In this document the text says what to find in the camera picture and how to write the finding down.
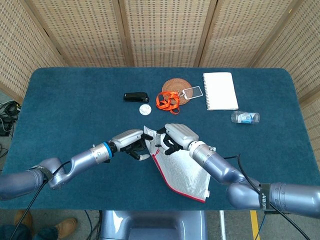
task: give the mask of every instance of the blue felt surface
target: blue felt surface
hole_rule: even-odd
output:
[[[257,125],[235,124],[232,111],[207,111],[205,97],[181,106],[179,115],[156,108],[165,81],[184,78],[204,91],[203,73],[231,72],[239,110],[260,113]],[[126,92],[147,92],[152,112],[123,102]],[[186,124],[222,156],[241,153],[247,173],[263,183],[319,185],[292,79],[284,69],[261,68],[41,68],[24,99],[4,174],[23,171],[51,157],[62,162],[128,129]],[[171,191],[150,158],[118,153],[60,190],[44,187],[33,208],[101,210],[228,210],[226,187],[213,179],[200,203]],[[25,208],[32,195],[0,202]]]

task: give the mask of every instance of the plastic bottle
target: plastic bottle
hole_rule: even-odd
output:
[[[257,124],[260,121],[260,114],[257,112],[234,111],[231,121],[236,124]]]

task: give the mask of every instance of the brown shoe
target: brown shoe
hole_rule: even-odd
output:
[[[14,221],[13,224],[17,225],[18,222],[20,221],[22,215],[25,213],[25,210],[18,210],[14,216]],[[33,233],[33,226],[32,226],[32,215],[31,213],[28,211],[27,214],[25,215],[24,219],[21,222],[22,224],[26,225],[31,232]]]
[[[58,238],[63,239],[70,234],[72,234],[77,227],[77,219],[75,218],[67,218],[60,222],[59,224],[55,225],[58,229]]]

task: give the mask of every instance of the spiral notebook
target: spiral notebook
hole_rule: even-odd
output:
[[[203,74],[206,106],[208,110],[237,110],[234,81],[230,72]]]

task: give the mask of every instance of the jeans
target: jeans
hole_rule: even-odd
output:
[[[9,240],[16,226],[14,225],[2,225],[0,226],[0,240]],[[34,237],[33,240],[57,240],[58,229],[56,227],[42,228]],[[32,233],[30,229],[20,224],[16,230],[13,240],[32,240]]]

